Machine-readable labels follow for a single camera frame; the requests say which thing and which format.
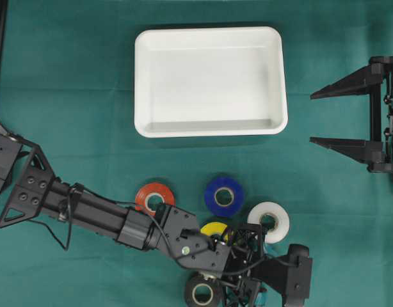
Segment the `black cable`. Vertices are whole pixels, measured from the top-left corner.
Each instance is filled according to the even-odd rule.
[[[32,219],[28,219],[27,222],[30,223],[35,223],[35,224],[39,224],[42,226],[45,226],[47,228],[47,230],[49,231],[49,233],[51,234],[51,236],[53,237],[54,240],[56,240],[56,242],[65,250],[68,251],[68,248],[70,247],[70,241],[71,241],[71,234],[72,234],[72,220],[73,220],[73,213],[71,210],[71,200],[70,200],[70,195],[73,193],[73,188],[71,188],[67,194],[67,220],[68,220],[68,233],[67,233],[67,239],[66,239],[66,244],[62,243],[62,241],[54,234],[53,230],[50,228],[49,225],[47,225],[44,222],[40,222],[40,221],[35,221]]]

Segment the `bolt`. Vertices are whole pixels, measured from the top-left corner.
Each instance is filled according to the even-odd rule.
[[[39,202],[39,200],[38,200],[37,197],[34,197],[34,198],[31,199],[31,203],[34,204],[34,205],[38,205],[38,202]]]
[[[184,247],[182,248],[182,254],[183,254],[184,256],[188,255],[190,251],[191,251],[191,249],[189,248],[189,246],[184,246]]]
[[[20,193],[20,194],[19,194],[19,200],[24,201],[24,200],[26,200],[27,198],[28,198],[28,195],[27,195],[26,193]]]

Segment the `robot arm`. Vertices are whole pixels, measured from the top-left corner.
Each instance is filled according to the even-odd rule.
[[[13,167],[20,158],[26,161],[12,183]],[[9,187],[0,228],[46,214],[128,247],[158,249],[181,267],[215,279],[225,293],[231,288],[249,306],[254,306],[261,282],[282,295],[284,306],[303,306],[309,297],[312,259],[306,247],[292,245],[287,255],[268,258],[261,225],[243,224],[229,230],[228,239],[212,238],[200,233],[194,214],[178,207],[162,204],[154,217],[122,207],[130,203],[109,200],[81,184],[61,182],[37,144],[2,130],[0,194]]]

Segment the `white plastic tray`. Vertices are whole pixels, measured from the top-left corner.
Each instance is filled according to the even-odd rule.
[[[144,31],[134,92],[134,124],[148,138],[279,133],[282,39],[269,27]]]

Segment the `green tablecloth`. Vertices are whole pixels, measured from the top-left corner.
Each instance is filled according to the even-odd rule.
[[[269,25],[282,35],[287,128],[276,136],[141,137],[133,124],[134,39],[146,29],[217,22]],[[392,177],[309,143],[368,138],[367,97],[309,94],[373,55],[393,55],[393,1],[11,0],[0,120],[39,143],[66,182],[133,200],[158,178],[201,223],[211,218],[206,183],[227,173],[246,192],[236,219],[275,201],[291,217],[275,249],[310,247],[307,306],[393,306]],[[140,253],[78,227],[68,253],[38,225],[0,230],[0,306],[185,306],[188,276],[158,251]],[[268,306],[280,306],[273,291]]]

